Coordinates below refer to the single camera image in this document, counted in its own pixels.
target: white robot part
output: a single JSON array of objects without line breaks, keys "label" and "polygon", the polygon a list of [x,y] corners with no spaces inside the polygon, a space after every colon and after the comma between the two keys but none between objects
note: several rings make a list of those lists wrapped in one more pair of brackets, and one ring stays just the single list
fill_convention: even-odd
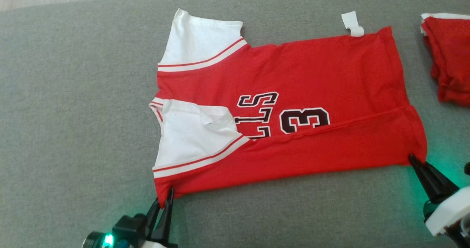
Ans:
[{"label": "white robot part", "polygon": [[460,220],[460,228],[462,229],[462,236],[470,240],[470,213]]},{"label": "white robot part", "polygon": [[166,247],[157,242],[145,241],[144,245],[141,248],[166,248]]},{"label": "white robot part", "polygon": [[432,235],[445,234],[445,228],[470,214],[470,186],[460,189],[440,203],[426,221]]}]

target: folded red fabric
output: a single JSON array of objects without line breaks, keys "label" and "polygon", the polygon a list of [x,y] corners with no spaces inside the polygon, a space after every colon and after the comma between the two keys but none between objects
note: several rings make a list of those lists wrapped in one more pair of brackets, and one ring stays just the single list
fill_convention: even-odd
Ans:
[{"label": "folded red fabric", "polygon": [[439,101],[470,106],[470,16],[423,14],[423,19],[424,41],[434,57],[431,76],[439,83]]}]

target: basketball jersey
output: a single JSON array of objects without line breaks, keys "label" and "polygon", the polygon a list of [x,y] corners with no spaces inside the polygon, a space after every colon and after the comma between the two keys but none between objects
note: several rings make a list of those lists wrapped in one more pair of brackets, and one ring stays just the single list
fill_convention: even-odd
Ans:
[{"label": "basketball jersey", "polygon": [[161,126],[162,206],[171,187],[179,197],[425,159],[390,27],[259,47],[241,27],[175,14],[149,105]]}]

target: gray couch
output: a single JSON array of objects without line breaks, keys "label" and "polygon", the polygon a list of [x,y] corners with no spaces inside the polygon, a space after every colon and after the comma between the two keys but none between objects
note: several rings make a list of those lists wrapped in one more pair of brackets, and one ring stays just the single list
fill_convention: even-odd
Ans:
[{"label": "gray couch", "polygon": [[[253,46],[393,26],[428,161],[465,186],[470,110],[437,101],[423,12],[469,14],[470,0],[97,0],[0,13],[0,243],[79,247],[92,230],[145,212],[160,130],[157,91],[173,14],[240,20]],[[423,224],[409,167],[289,178],[174,203],[180,247],[453,247]]]}]

